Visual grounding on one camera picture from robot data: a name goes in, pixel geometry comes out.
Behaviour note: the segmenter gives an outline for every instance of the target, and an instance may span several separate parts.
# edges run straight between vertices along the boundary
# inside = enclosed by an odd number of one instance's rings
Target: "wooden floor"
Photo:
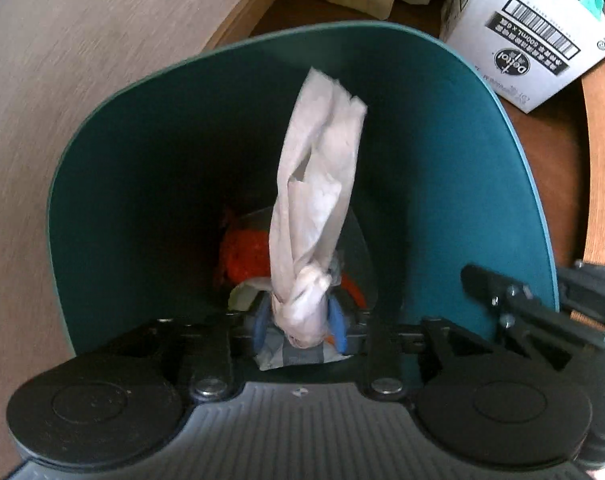
[[[389,21],[438,35],[442,0],[429,6],[394,4]],[[313,23],[367,20],[357,10],[323,0],[276,0],[260,20],[256,36]],[[582,257],[589,207],[589,141],[579,82],[526,115],[503,101],[531,165],[551,233],[556,264]]]

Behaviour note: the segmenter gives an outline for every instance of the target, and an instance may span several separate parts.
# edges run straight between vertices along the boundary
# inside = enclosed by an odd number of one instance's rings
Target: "ribbed plastic surface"
[[[70,474],[29,463],[12,478],[589,480],[569,463],[508,473],[452,458],[402,406],[367,399],[353,384],[262,383],[198,407],[179,436],[134,465]]]

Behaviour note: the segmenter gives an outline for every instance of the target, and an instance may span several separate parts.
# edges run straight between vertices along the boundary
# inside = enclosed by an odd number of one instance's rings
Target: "logo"
[[[507,75],[525,75],[529,72],[529,59],[515,48],[504,48],[494,56],[496,67],[500,73]]]
[[[298,397],[299,399],[302,399],[307,394],[309,394],[309,390],[307,388],[305,388],[304,386],[301,386],[300,388],[296,388],[295,390],[292,390],[292,395],[294,397]]]

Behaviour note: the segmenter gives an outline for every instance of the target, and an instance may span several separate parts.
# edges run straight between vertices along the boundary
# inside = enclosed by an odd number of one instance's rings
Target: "white cardboard box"
[[[605,57],[605,16],[578,0],[446,0],[440,39],[530,112]]]

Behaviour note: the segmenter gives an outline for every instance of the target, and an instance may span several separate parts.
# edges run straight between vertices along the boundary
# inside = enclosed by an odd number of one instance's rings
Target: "trash can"
[[[76,352],[153,318],[224,307],[213,287],[225,207],[273,205],[294,102],[310,67],[367,104],[351,208],[377,283],[375,310],[444,316],[484,337],[468,262],[557,285],[522,147],[472,67],[400,25],[343,22],[268,34],[182,62],[87,118],[52,185],[49,238]]]

